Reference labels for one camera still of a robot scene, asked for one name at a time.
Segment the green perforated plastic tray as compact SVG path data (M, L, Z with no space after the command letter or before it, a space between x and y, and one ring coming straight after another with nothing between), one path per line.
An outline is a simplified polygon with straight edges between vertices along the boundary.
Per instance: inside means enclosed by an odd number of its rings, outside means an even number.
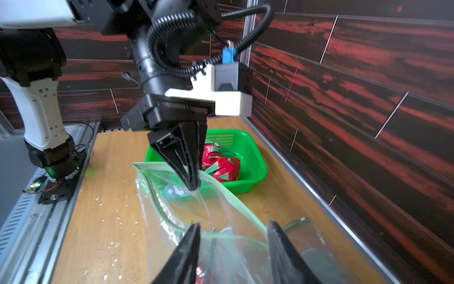
M201 170L223 183L234 195L250 192L268 174L268 167L254 139L241 130L207 131ZM142 174L167 199L177 200L194 195L173 171L142 168Z

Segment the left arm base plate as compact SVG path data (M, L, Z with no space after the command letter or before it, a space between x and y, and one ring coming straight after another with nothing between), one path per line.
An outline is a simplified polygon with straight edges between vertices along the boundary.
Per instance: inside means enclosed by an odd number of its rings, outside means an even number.
M58 181L48 180L47 185L40 193L38 204L55 204L60 201L70 201L75 193L80 175L87 157L85 151L73 155L76 171Z

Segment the clear zip-top bag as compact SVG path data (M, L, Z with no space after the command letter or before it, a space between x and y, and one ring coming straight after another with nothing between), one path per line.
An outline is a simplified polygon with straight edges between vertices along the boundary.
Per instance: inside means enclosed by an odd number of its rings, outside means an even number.
M267 224L223 184L199 174L194 195L169 200L142 174L150 166L171 171L163 162L135 163L136 185L147 228L146 254L151 281L160 273L192 224L201 225L196 284L274 284ZM281 227L321 284L354 280L334 255L331 244L307 218Z

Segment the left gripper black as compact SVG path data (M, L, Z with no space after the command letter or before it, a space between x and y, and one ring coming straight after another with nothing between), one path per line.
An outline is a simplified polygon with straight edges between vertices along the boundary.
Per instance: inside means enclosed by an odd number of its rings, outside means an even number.
M124 130L149 131L151 148L174 170L186 188L201 186L199 171L205 145L210 101L145 94L121 118Z

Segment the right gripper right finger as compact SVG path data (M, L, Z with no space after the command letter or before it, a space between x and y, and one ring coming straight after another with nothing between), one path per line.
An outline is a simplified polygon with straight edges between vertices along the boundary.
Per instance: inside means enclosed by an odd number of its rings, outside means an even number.
M275 221L268 222L267 243L275 284L321 283Z

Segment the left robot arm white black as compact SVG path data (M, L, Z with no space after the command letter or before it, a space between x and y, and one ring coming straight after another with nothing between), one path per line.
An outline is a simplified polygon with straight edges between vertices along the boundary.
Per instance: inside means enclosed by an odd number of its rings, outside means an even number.
M149 132L151 147L194 190L209 102L171 98L204 69L179 60L221 22L213 1L2 1L1 82L13 95L31 161L62 182L77 174L75 143L58 92L136 89L125 130Z

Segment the red dragon fruit toy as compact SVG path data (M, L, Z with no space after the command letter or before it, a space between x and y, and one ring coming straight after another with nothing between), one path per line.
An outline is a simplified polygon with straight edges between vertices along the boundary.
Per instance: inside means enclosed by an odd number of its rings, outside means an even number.
M220 157L205 172L217 181L232 182L237 181L240 175L241 161L236 157Z
M227 157L230 152L220 144L206 140L202 155L202 169L205 170L212 166L220 157Z

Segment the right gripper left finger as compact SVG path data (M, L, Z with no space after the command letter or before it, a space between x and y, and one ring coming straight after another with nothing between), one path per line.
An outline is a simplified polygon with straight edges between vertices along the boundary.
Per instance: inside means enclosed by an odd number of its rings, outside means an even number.
M192 224L152 284L195 284L201 225Z

